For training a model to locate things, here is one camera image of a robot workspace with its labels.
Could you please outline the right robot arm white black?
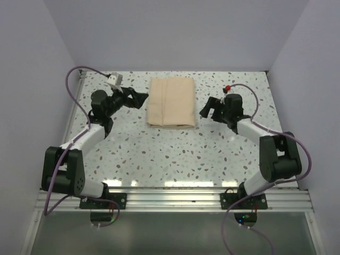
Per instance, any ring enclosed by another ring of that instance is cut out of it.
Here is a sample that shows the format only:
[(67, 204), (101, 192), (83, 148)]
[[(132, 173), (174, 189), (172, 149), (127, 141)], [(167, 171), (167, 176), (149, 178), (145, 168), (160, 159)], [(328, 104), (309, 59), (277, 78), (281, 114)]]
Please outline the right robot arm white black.
[(250, 208), (255, 195), (278, 181), (288, 180), (302, 171), (300, 155), (292, 133), (270, 133), (255, 124), (251, 116), (244, 114), (243, 99), (239, 94), (225, 95), (223, 99), (209, 97), (200, 116), (207, 118), (213, 110), (212, 120), (224, 123), (235, 134), (241, 135), (259, 147), (259, 171), (242, 182), (237, 191), (237, 204)]

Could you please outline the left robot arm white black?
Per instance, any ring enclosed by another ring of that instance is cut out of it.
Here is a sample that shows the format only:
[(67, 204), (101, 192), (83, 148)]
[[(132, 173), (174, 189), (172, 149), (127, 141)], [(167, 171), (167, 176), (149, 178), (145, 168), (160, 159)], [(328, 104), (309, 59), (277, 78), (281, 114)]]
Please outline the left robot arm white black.
[(112, 115), (123, 106), (139, 109), (147, 93), (136, 92), (133, 88), (113, 90), (108, 95), (103, 90), (91, 94), (91, 110), (88, 126), (68, 142), (59, 147), (49, 147), (45, 152), (41, 188), (49, 194), (56, 192), (76, 197), (92, 197), (96, 207), (103, 209), (110, 203), (107, 184), (86, 178), (84, 157), (105, 140), (113, 127)]

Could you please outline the beige cloth wrap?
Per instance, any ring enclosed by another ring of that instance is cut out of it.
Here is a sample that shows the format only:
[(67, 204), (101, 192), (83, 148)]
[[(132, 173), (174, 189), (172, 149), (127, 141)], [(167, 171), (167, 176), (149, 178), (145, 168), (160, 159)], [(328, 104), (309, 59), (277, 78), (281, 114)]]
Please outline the beige cloth wrap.
[(147, 123), (161, 128), (196, 126), (195, 83), (192, 78), (152, 78), (147, 104)]

